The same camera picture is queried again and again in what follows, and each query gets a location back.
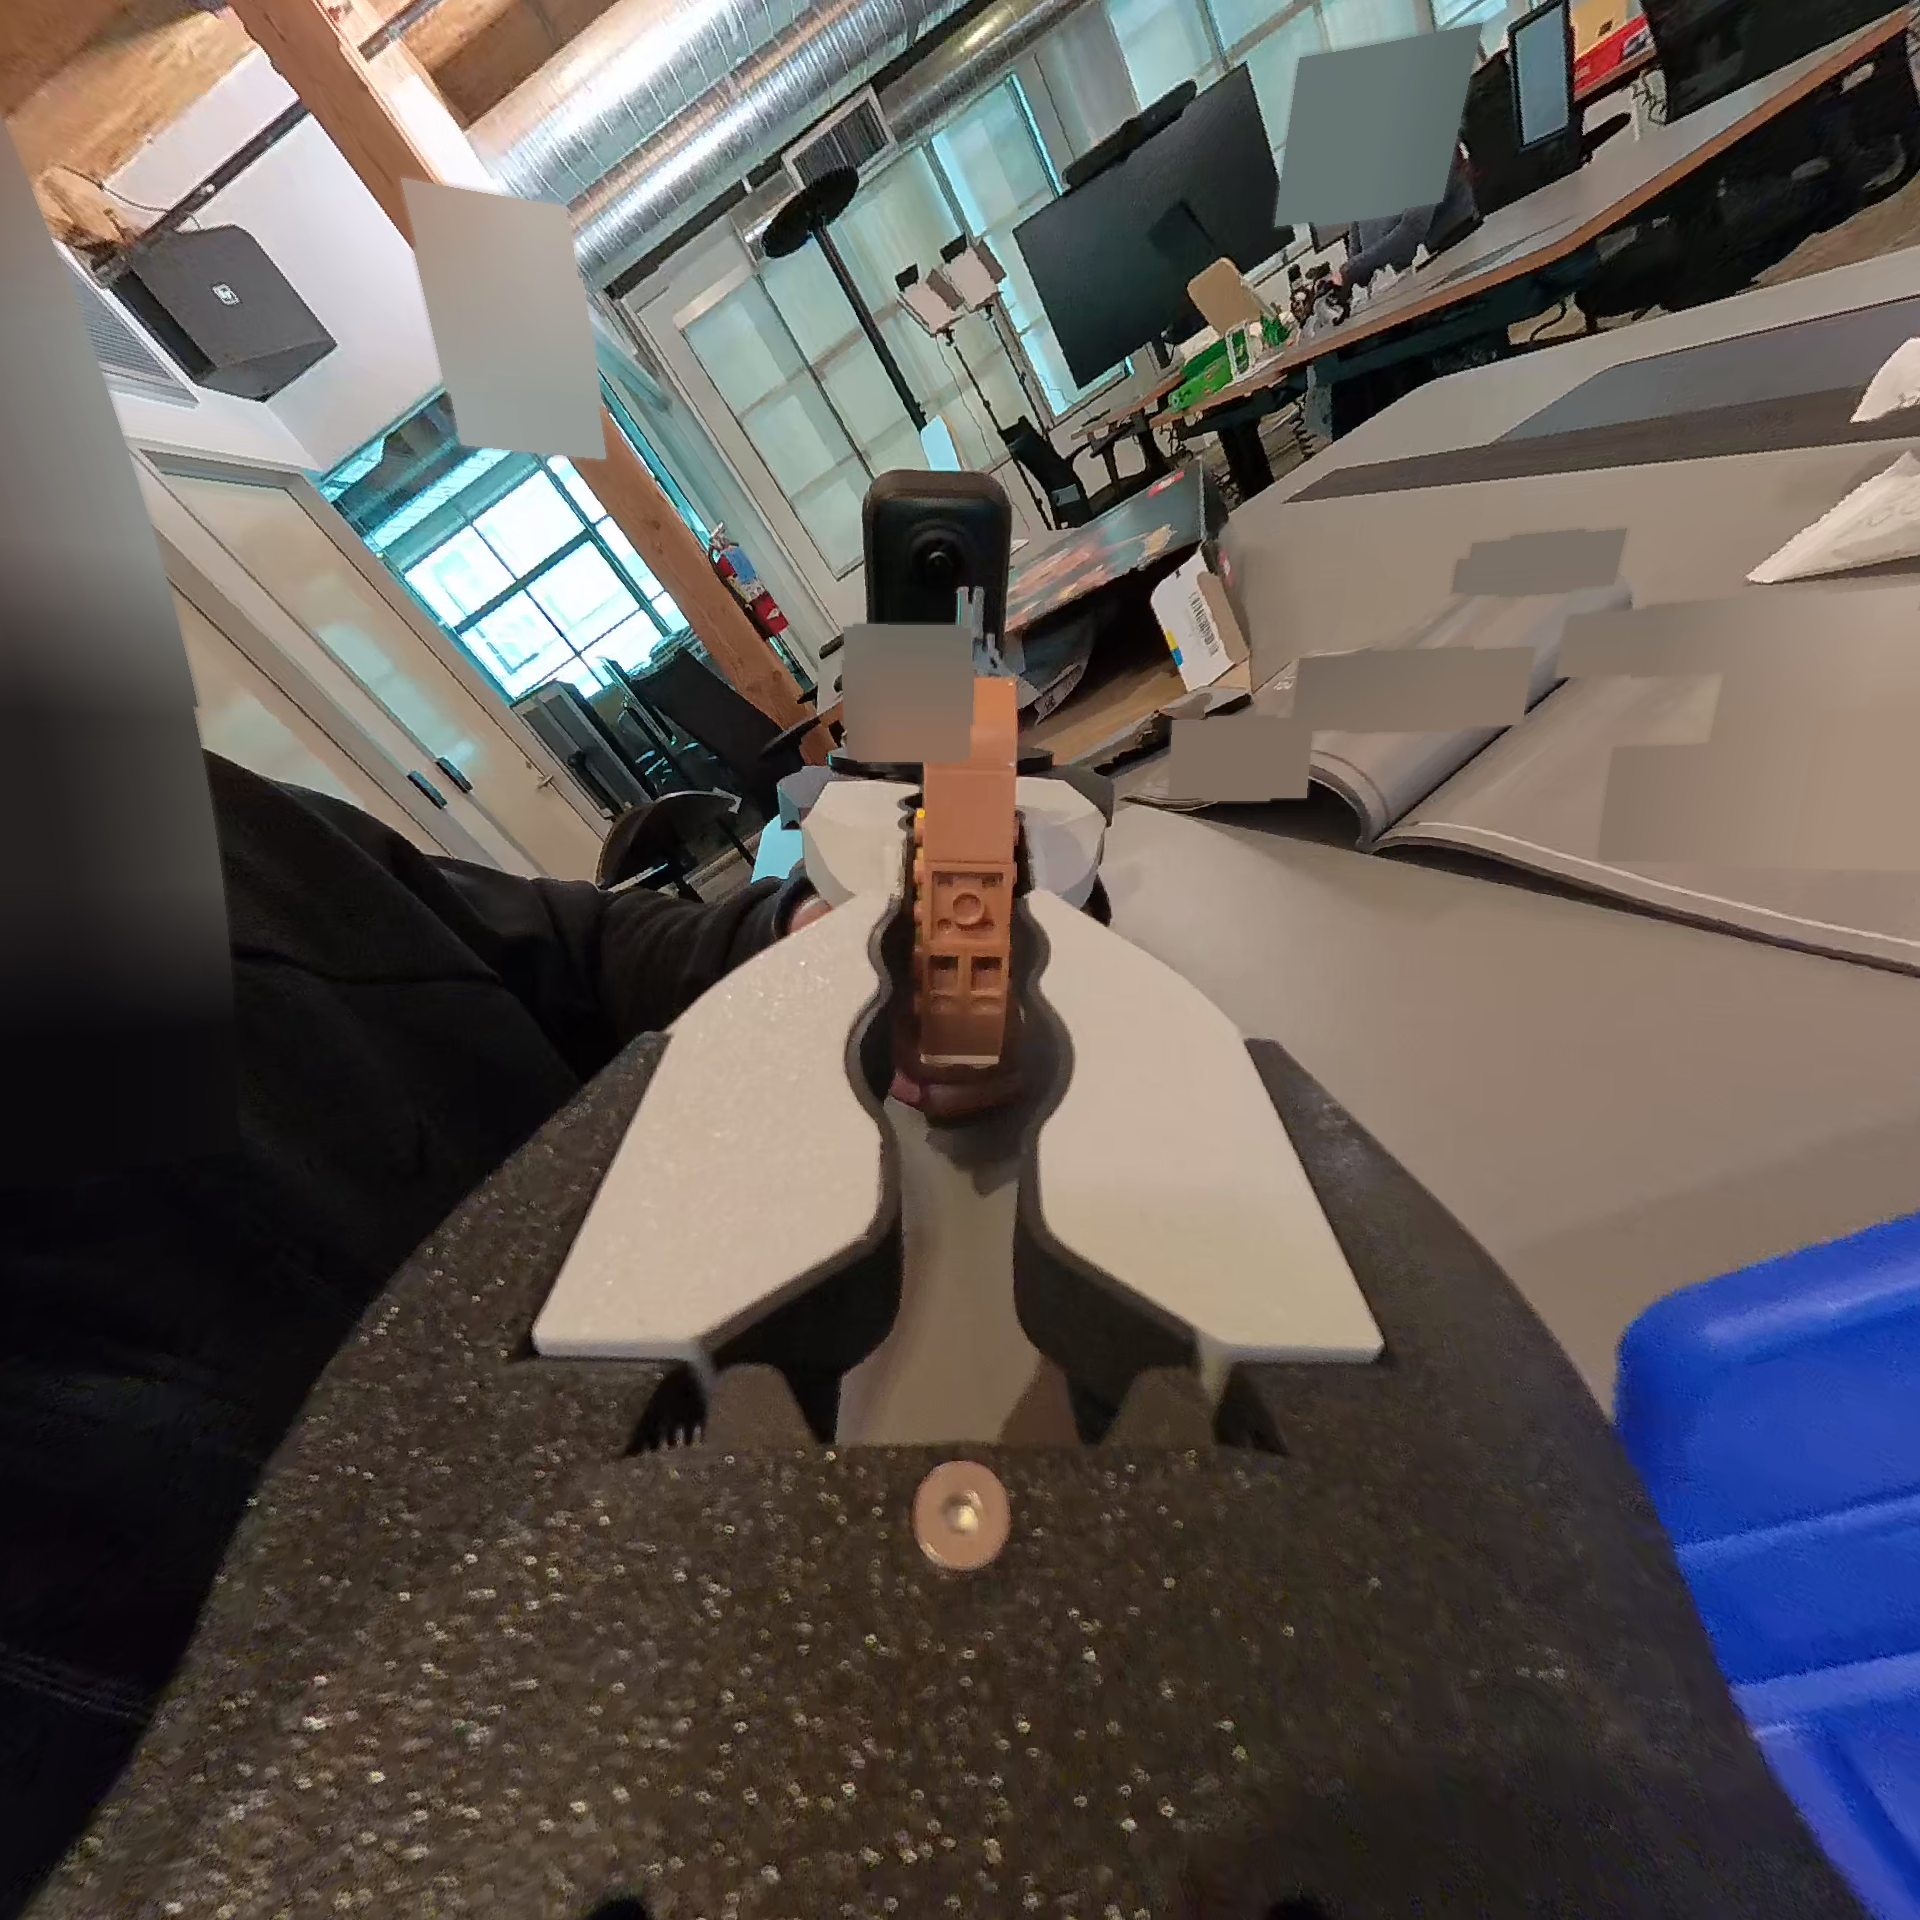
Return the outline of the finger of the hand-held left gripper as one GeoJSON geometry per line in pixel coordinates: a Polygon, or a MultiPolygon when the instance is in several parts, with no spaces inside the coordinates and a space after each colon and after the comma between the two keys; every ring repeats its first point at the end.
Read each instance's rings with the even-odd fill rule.
{"type": "Polygon", "coordinates": [[[1021,778],[1025,885],[1083,910],[1099,892],[1105,805],[1066,778],[1021,778]]]}
{"type": "Polygon", "coordinates": [[[830,778],[803,817],[803,877],[822,910],[884,895],[902,902],[917,785],[830,778]]]}

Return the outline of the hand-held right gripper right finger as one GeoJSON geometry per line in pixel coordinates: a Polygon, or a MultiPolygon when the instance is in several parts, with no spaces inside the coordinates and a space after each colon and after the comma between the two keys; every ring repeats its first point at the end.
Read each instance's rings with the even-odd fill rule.
{"type": "Polygon", "coordinates": [[[1375,1316],[1238,1026],[1150,952],[1032,892],[1014,1314],[1083,1399],[1242,1362],[1371,1362],[1375,1316]]]}

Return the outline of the brown lego ship build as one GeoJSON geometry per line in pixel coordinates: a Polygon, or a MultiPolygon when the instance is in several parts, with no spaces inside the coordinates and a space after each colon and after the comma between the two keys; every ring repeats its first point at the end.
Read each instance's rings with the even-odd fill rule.
{"type": "Polygon", "coordinates": [[[910,837],[912,952],[896,1018],[896,1100],[934,1128],[964,1128],[1021,1094],[1014,764],[1014,683],[981,673],[973,677],[971,752],[922,764],[910,837]]]}

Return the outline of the black office chair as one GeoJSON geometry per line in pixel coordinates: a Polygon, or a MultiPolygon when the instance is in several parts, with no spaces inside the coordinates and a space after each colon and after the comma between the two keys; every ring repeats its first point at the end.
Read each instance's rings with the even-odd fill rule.
{"type": "Polygon", "coordinates": [[[644,785],[644,796],[609,832],[598,883],[669,872],[675,895],[692,895],[702,838],[752,856],[735,812],[752,805],[762,825],[775,825],[779,778],[803,773],[815,741],[810,715],[779,728],[688,649],[644,673],[615,667],[588,709],[644,785]]]}
{"type": "Polygon", "coordinates": [[[1000,427],[1000,447],[1037,481],[1056,530],[1078,530],[1078,523],[1109,513],[1118,501],[1150,487],[1150,480],[1138,475],[1138,480],[1118,480],[1118,481],[1091,494],[1076,480],[1069,460],[1031,417],[1014,417],[1010,427],[1000,427]]]}

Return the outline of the red fire extinguisher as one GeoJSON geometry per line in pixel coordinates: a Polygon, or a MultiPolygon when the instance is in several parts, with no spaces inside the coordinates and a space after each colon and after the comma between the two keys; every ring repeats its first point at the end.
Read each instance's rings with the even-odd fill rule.
{"type": "Polygon", "coordinates": [[[756,561],[747,558],[741,541],[731,541],[724,523],[710,533],[710,565],[731,587],[731,600],[747,607],[756,637],[779,641],[789,633],[782,607],[775,601],[756,561]]]}

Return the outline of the light panel on stand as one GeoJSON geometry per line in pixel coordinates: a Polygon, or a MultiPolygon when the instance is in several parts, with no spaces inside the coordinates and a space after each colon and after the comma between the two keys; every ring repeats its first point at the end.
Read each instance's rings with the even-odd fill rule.
{"type": "Polygon", "coordinates": [[[1005,279],[1005,270],[997,265],[997,255],[987,252],[981,238],[947,241],[943,265],[928,270],[928,274],[922,270],[900,270],[896,274],[900,305],[922,327],[922,335],[934,335],[935,345],[951,350],[953,365],[973,387],[973,397],[979,397],[979,410],[994,427],[1000,427],[1000,423],[997,423],[997,411],[994,411],[994,403],[987,403],[987,396],[981,396],[981,387],[979,387],[979,374],[973,374],[973,365],[971,365],[971,357],[953,337],[953,327],[964,317],[994,317],[994,305],[1000,295],[1000,279],[1005,279]]]}

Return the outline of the green box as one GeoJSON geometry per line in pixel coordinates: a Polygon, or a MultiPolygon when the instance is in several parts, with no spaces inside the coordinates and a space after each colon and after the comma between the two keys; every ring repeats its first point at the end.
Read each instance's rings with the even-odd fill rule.
{"type": "Polygon", "coordinates": [[[1183,380],[1162,396],[1167,411],[1197,411],[1214,396],[1233,389],[1294,345],[1294,322],[1259,317],[1254,327],[1226,331],[1211,350],[1187,357],[1183,380]]]}

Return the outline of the black floor lamp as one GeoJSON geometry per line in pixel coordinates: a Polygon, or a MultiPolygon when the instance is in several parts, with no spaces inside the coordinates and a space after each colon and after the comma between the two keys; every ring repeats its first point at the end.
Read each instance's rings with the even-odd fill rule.
{"type": "Polygon", "coordinates": [[[864,331],[864,337],[873,345],[888,389],[900,396],[900,410],[910,411],[912,431],[928,431],[928,411],[912,396],[912,387],[902,380],[873,305],[864,302],[854,270],[844,265],[830,221],[854,206],[858,197],[858,172],[854,165],[830,165],[815,179],[806,179],[789,206],[779,206],[779,214],[764,221],[762,233],[762,258],[789,258],[803,255],[806,248],[822,252],[830,279],[841,284],[854,327],[864,331]]]}

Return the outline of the grid window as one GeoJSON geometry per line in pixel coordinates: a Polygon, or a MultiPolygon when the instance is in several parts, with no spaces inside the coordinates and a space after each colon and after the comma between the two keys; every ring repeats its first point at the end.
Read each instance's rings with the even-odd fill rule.
{"type": "Polygon", "coordinates": [[[692,641],[572,460],[463,451],[445,427],[421,410],[319,494],[506,699],[551,683],[598,698],[692,641]]]}

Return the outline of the metal air vent box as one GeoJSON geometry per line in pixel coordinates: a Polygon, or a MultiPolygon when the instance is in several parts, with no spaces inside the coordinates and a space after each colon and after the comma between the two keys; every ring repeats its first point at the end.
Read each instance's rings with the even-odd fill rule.
{"type": "Polygon", "coordinates": [[[833,172],[869,172],[896,154],[896,128],[876,103],[876,89],[844,99],[803,141],[779,154],[782,176],[803,192],[833,172]]]}

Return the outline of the open grey instruction booklet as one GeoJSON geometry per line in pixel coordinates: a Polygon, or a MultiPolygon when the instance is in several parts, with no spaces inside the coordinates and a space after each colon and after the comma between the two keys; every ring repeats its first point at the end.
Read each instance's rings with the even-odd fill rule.
{"type": "Polygon", "coordinates": [[[1917,972],[1917,579],[1750,587],[1633,612],[1629,585],[1452,600],[1405,637],[1307,657],[1354,683],[1421,657],[1470,709],[1518,652],[1507,728],[1316,728],[1366,852],[1498,863],[1663,917],[1917,972]]]}

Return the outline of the dark grey desk mat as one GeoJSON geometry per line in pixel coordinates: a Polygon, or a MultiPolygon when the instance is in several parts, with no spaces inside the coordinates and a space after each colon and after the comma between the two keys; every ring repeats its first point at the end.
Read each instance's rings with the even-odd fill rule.
{"type": "Polygon", "coordinates": [[[1299,501],[1906,440],[1917,403],[1867,423],[1854,410],[1912,337],[1917,310],[1881,305],[1622,360],[1489,447],[1338,470],[1301,487],[1299,501]]]}

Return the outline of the wide black monitor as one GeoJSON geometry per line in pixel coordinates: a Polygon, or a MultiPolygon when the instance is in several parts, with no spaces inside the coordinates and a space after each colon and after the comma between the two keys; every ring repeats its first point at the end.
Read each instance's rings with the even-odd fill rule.
{"type": "Polygon", "coordinates": [[[1648,0],[1663,119],[1672,126],[1836,37],[1854,37],[1892,10],[1892,0],[1648,0]]]}

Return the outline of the wooden post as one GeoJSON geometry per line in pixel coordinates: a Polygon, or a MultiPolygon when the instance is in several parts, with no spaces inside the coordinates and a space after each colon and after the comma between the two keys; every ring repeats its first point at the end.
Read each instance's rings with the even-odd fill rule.
{"type": "Polygon", "coordinates": [[[564,210],[500,197],[411,50],[361,50],[356,4],[236,0],[230,12],[407,241],[463,447],[575,460],[724,677],[822,761],[798,677],[602,403],[564,210]]]}

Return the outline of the silver spiral air duct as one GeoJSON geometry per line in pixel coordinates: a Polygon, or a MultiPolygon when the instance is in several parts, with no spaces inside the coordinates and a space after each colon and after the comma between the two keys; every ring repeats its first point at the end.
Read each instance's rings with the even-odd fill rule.
{"type": "Polygon", "coordinates": [[[971,99],[1076,10],[1069,0],[614,4],[481,113],[467,143],[500,192],[575,210],[651,135],[731,89],[779,74],[896,89],[934,74],[964,82],[971,99]]]}
{"type": "MultiPolygon", "coordinates": [[[[779,154],[864,89],[854,78],[803,82],[803,74],[779,74],[683,113],[575,201],[572,221],[582,284],[609,286],[644,270],[644,258],[675,252],[683,233],[706,226],[735,201],[769,210],[798,197],[779,154]]],[[[934,74],[876,89],[896,150],[928,135],[960,99],[964,82],[934,74]]]]}

